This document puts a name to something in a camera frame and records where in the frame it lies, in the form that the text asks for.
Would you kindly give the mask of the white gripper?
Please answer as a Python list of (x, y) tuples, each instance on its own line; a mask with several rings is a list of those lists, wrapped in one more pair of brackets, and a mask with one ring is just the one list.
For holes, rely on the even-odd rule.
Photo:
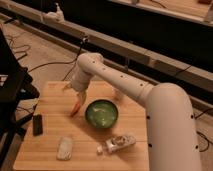
[(73, 74), (70, 83), (63, 87), (63, 91), (73, 88), (78, 91), (77, 97), (80, 104), (84, 104), (86, 101), (87, 93), (85, 90), (90, 84), (92, 75), (78, 68)]

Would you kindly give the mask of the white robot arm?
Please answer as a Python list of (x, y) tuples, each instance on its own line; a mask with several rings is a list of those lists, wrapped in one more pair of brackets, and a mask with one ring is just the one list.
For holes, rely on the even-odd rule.
[(69, 87), (85, 91), (99, 76), (145, 108), (150, 171), (202, 171), (193, 107), (183, 88), (151, 83), (103, 64), (99, 53), (83, 53)]

